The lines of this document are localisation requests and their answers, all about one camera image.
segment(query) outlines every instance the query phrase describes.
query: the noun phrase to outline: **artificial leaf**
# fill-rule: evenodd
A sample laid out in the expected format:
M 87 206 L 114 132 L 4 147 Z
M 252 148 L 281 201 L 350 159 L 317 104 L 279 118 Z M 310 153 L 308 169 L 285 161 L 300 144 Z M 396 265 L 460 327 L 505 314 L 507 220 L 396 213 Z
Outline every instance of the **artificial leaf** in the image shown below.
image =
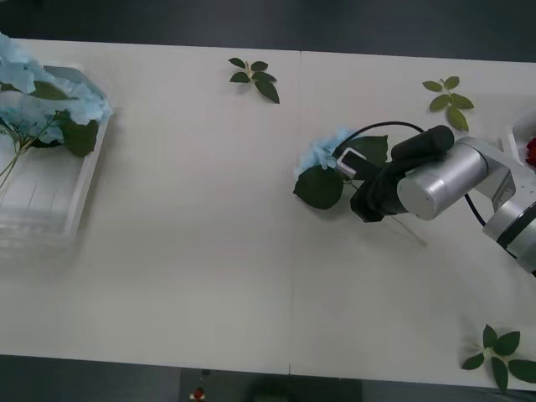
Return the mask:
M 445 81 L 445 88 L 451 90 L 460 84 L 460 77 L 449 77 Z
M 506 364 L 495 356 L 492 357 L 493 376 L 499 389 L 505 390 L 508 387 L 508 369 Z
M 464 370 L 474 370 L 482 366 L 482 363 L 484 363 L 484 354 L 479 353 L 477 356 L 473 356 L 472 358 L 466 360 L 461 368 Z
M 268 68 L 268 64 L 264 61 L 256 61 L 251 65 L 252 71 L 264 71 Z
M 510 360 L 510 373 L 517 379 L 527 383 L 536 383 L 536 362 L 530 360 Z
M 446 118 L 454 128 L 469 131 L 466 117 L 454 106 L 449 106 L 446 111 Z
M 254 73 L 253 74 L 253 79 L 254 80 L 274 81 L 274 82 L 277 81 L 273 76 L 269 75 L 268 73 L 263 73 L 262 71 Z
M 250 82 L 250 77 L 245 72 L 239 72 L 231 77 L 231 82 Z
M 341 198 L 343 187 L 343 178 L 334 169 L 313 166 L 300 175 L 294 194 L 313 208 L 330 209 Z
M 30 94 L 34 98 L 46 99 L 48 101 L 67 101 L 69 98 L 62 90 L 59 90 L 49 82 L 34 81 L 35 91 Z
M 458 109 L 473 109 L 475 107 L 472 104 L 472 102 L 468 100 L 465 96 L 452 94 L 451 98 L 452 98 L 452 105 L 454 105 Z
M 518 348 L 520 338 L 521 333 L 519 331 L 502 335 L 495 343 L 493 350 L 501 356 L 510 356 Z
M 64 111 L 56 111 L 52 121 L 70 121 L 70 112 L 67 109 Z
M 441 92 L 443 90 L 441 84 L 438 84 L 434 81 L 425 81 L 422 83 L 422 85 L 424 85 L 427 90 L 431 90 L 432 92 Z
M 59 126 L 64 134 L 67 149 L 76 157 L 85 157 L 93 152 L 99 131 L 99 124 L 92 120 L 87 126 L 67 121 Z
M 451 101 L 449 95 L 439 95 L 430 103 L 430 111 L 440 111 L 445 109 Z
M 258 80 L 255 82 L 255 86 L 259 92 L 266 96 L 269 100 L 274 103 L 279 103 L 279 95 L 277 94 L 277 89 L 270 81 Z
M 33 140 L 32 145 L 30 146 L 34 148 L 55 148 L 55 147 L 59 147 L 60 145 L 62 145 L 61 142 L 57 142 L 56 140 L 47 144 L 46 142 L 42 142 L 41 140 L 36 139 L 36 140 Z
M 11 84 L 4 84 L 3 82 L 0 82 L 0 92 L 8 92 L 8 91 L 21 92 L 20 90 L 18 90 Z
M 233 59 L 229 59 L 229 62 L 232 65 L 240 67 L 241 69 L 245 69 L 245 63 L 237 57 L 234 57 Z
M 387 162 L 387 136 L 381 137 L 358 137 L 346 143 L 365 157 L 365 159 L 378 168 Z
M 493 348 L 497 342 L 497 333 L 487 324 L 484 328 L 484 333 L 482 334 L 482 341 L 484 343 L 484 348 Z

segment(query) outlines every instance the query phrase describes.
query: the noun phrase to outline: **black cable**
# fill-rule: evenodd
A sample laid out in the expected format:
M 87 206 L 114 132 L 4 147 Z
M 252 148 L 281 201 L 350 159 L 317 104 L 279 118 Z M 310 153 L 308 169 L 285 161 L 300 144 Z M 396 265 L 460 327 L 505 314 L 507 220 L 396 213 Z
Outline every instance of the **black cable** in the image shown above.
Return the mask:
M 418 132 L 424 132 L 424 130 L 422 128 L 420 128 L 419 126 L 416 126 L 415 124 L 411 124 L 411 123 L 406 123 L 405 121 L 384 121 L 384 122 L 381 122 L 381 123 L 371 124 L 370 126 L 363 127 L 361 130 L 356 131 L 354 134 L 352 134 L 346 140 L 344 140 L 343 142 L 338 144 L 338 147 L 335 148 L 335 151 L 333 151 L 333 156 L 340 157 L 341 154 L 342 154 L 340 152 L 340 150 L 344 146 L 344 144 L 346 144 L 348 141 L 353 140 L 359 134 L 361 134 L 363 132 L 366 132 L 368 130 L 371 130 L 373 128 L 383 127 L 383 126 L 406 126 L 406 127 L 413 128 L 413 129 L 417 130 Z
M 471 209 L 471 211 L 475 214 L 475 217 L 477 218 L 478 222 L 480 222 L 482 226 L 486 226 L 486 221 L 478 213 L 477 207 L 475 207 L 475 204 L 472 203 L 472 199 L 471 197 L 469 197 L 469 194 L 466 194 L 466 201 L 469 204 L 469 208 Z

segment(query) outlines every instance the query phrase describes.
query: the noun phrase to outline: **flower stem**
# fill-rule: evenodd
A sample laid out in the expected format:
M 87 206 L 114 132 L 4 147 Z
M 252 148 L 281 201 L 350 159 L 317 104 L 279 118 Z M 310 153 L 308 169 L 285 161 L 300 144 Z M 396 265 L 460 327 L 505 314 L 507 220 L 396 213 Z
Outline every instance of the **flower stem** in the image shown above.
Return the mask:
M 34 138 L 32 141 L 28 141 L 26 142 L 26 144 L 24 144 L 19 150 L 18 152 L 15 154 L 15 157 L 13 158 L 13 160 L 2 170 L 2 172 L 0 173 L 0 177 L 5 173 L 5 176 L 2 180 L 2 183 L 0 184 L 0 188 L 3 187 L 3 185 L 6 183 L 6 181 L 8 180 L 8 177 L 9 175 L 11 174 L 11 172 L 13 171 L 13 168 L 15 168 L 15 165 L 17 164 L 17 160 L 18 160 L 18 157 L 20 157 L 21 155 L 24 155 L 26 153 L 26 151 L 28 150 L 28 148 L 30 148 L 30 146 L 32 145 L 32 143 L 36 140 L 36 138 Z
M 15 164 L 17 164 L 17 160 L 18 160 L 18 154 L 15 155 L 15 157 L 13 158 L 13 160 L 8 164 L 8 166 L 6 167 L 9 168 L 8 172 L 6 173 L 6 175 L 3 177 L 3 180 L 2 180 L 2 184 L 0 184 L 0 188 L 3 187 L 3 185 L 6 183 L 6 180 L 8 180 L 8 177 L 9 175 L 11 174 L 11 171 L 13 170 L 13 168 L 15 167 Z
M 32 146 L 32 144 L 34 143 L 35 140 L 37 140 L 39 137 L 41 137 L 48 129 L 49 127 L 52 125 L 52 122 L 54 121 L 54 118 L 52 120 L 50 120 L 47 125 L 43 128 L 43 130 L 41 130 L 41 132 L 32 140 L 26 142 L 25 144 L 23 144 L 23 141 L 22 140 L 19 140 L 20 143 L 19 143 L 19 149 L 18 151 L 15 153 L 15 157 L 13 158 L 13 160 L 2 170 L 2 172 L 0 173 L 0 177 L 5 174 L 3 180 L 2 180 L 2 183 L 0 184 L 0 188 L 3 187 L 3 185 L 6 183 L 6 181 L 8 180 L 8 177 L 9 175 L 11 174 L 11 172 L 13 171 L 13 168 L 15 168 L 15 165 L 17 164 L 17 160 L 18 158 L 21 156 L 21 155 L 24 155 L 28 149 Z

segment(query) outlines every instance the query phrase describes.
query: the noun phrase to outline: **leaf sprig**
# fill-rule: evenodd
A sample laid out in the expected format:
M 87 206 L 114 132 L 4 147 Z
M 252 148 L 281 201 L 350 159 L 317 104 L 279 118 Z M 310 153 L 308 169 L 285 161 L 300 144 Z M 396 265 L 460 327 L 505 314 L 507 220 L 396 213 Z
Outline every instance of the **leaf sprig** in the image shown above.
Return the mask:
M 264 61 L 256 61 L 250 65 L 247 61 L 244 62 L 236 57 L 229 59 L 229 62 L 232 65 L 245 70 L 234 73 L 230 82 L 239 82 L 244 84 L 255 82 L 255 87 L 262 95 L 274 103 L 280 103 L 277 89 L 272 84 L 272 82 L 276 82 L 276 79 L 272 75 L 269 75 L 265 72 L 265 70 L 268 68 L 267 63 Z
M 469 131 L 466 117 L 461 113 L 463 109 L 473 109 L 475 106 L 465 96 L 451 92 L 460 84 L 460 77 L 449 77 L 445 81 L 439 80 L 425 81 L 422 85 L 432 92 L 445 92 L 443 95 L 437 96 L 430 103 L 430 111 L 442 111 L 446 107 L 446 119 L 451 126 L 458 130 Z
M 508 370 L 517 379 L 536 384 L 536 362 L 509 358 L 517 350 L 520 338 L 519 331 L 509 332 L 498 338 L 495 330 L 486 325 L 482 334 L 484 347 L 479 347 L 480 353 L 466 360 L 461 368 L 478 369 L 484 363 L 486 356 L 491 356 L 493 376 L 499 389 L 505 390 L 508 387 Z

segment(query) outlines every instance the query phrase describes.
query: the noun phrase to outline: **gripped flower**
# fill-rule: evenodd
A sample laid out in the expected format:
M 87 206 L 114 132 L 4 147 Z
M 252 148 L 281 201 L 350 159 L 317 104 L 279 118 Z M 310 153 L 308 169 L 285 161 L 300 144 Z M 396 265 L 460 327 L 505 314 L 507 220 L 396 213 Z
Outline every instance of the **gripped flower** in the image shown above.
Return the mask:
M 332 156 L 335 148 L 348 138 L 354 131 L 344 127 L 337 130 L 335 137 L 314 140 L 309 145 L 309 150 L 300 158 L 300 165 L 294 170 L 296 180 L 308 168 L 322 166 L 322 169 L 335 168 L 337 160 Z

